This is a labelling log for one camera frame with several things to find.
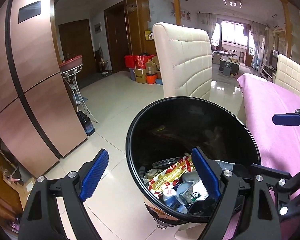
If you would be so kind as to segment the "red yellow snack wrapper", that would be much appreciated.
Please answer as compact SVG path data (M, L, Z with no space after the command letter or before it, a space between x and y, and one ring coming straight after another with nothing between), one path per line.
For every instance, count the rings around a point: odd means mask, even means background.
M151 193L159 198L164 189L172 189L179 183L183 174L192 172L193 170L194 165L192 163L192 158L185 155L177 163L171 165L152 178L146 187Z

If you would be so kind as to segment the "round clear plastic lid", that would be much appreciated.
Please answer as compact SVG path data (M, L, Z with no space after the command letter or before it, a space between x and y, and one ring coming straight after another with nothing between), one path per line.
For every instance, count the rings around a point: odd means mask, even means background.
M157 162L153 163L152 166L154 169L164 170L164 169L170 167L171 165L177 163L179 160L180 160L180 157L168 158L165 160L157 161Z

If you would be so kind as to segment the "torn blue cardboard box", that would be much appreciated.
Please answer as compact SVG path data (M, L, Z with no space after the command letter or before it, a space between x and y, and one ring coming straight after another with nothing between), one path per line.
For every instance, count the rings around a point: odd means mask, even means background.
M197 201L206 200L209 196L203 182L199 179L195 182L183 182L176 191L178 200L184 205L192 205Z

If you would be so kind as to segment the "dark brown medicine bottle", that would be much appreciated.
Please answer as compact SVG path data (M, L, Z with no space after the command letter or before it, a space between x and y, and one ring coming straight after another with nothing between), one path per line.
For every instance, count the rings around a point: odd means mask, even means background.
M175 197L175 189L166 188L163 190L162 199L163 201L168 201Z

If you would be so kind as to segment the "black round trash bin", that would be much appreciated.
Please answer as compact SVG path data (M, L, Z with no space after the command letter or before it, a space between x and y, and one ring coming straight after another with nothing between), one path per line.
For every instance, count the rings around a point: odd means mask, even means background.
M257 144L246 126L216 103L178 96L143 108L126 136L128 168L145 207L160 226L206 223L215 201L205 192L183 211L180 200L164 201L166 188L177 189L183 176L194 171L192 150L208 159L249 167L260 164Z

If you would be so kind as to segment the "cream chair middle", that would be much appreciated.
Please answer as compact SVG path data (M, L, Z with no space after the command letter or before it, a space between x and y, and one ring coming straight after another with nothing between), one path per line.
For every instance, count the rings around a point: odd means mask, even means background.
M279 54L275 84L300 97L300 65L285 55Z

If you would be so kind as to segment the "coffee table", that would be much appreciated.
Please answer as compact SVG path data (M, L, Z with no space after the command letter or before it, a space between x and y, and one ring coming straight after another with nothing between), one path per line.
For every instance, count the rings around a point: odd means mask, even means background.
M222 56L219 62L219 71L222 73L226 70L224 75L237 75L239 74L240 64L237 59L231 59L229 56Z

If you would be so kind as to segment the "dark plastic jug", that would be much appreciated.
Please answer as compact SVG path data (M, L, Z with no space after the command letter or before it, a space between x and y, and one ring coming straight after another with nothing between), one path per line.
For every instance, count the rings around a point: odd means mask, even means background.
M76 114L87 136L93 135L95 132L95 128L90 118L82 111L77 111Z

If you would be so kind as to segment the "copper pink refrigerator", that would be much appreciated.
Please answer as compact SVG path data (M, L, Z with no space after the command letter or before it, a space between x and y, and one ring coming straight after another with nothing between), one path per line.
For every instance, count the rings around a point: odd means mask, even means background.
M87 138L61 76L50 12L50 0L0 8L0 140L35 177Z

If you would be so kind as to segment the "cream chair left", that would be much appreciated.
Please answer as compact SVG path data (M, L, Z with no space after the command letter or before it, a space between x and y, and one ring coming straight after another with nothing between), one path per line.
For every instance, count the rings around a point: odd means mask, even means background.
M153 35L164 97L191 96L209 100L212 51L206 31L159 22Z

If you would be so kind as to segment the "white metal plant stand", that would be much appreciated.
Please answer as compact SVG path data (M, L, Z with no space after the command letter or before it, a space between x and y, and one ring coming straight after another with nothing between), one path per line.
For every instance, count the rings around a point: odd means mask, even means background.
M93 122L98 124L99 122L87 107L77 83L77 74L81 72L82 67L83 67L82 63L73 67L61 67L61 76L66 81L69 88L71 89L72 97L75 102L76 111L82 111L84 114L89 115L92 118Z

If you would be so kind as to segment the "red basin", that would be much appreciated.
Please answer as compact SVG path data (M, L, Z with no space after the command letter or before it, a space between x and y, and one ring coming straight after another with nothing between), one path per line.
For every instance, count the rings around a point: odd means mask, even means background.
M61 72L66 72L72 68L78 67L82 64L82 55L73 57L59 65Z

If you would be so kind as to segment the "orange bucket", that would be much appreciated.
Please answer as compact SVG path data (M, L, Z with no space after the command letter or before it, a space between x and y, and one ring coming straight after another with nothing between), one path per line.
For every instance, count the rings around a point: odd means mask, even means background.
M156 79L157 79L157 74L147 74L146 75L146 82L149 85L155 84Z

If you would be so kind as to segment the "brown cardboard box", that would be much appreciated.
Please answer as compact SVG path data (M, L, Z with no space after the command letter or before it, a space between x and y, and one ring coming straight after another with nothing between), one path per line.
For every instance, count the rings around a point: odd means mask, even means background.
M150 61L146 63L145 69L134 69L135 74L135 81L137 83L145 84L146 82L146 75L147 74L157 74L157 79L155 83L159 83L159 80L161 79L161 73L160 73L160 63L157 56L154 56Z

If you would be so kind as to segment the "red gift bag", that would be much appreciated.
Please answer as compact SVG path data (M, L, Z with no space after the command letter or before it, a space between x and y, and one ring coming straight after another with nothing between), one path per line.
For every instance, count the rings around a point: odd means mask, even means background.
M126 55L125 66L127 68L145 69L146 63L150 61L154 55Z

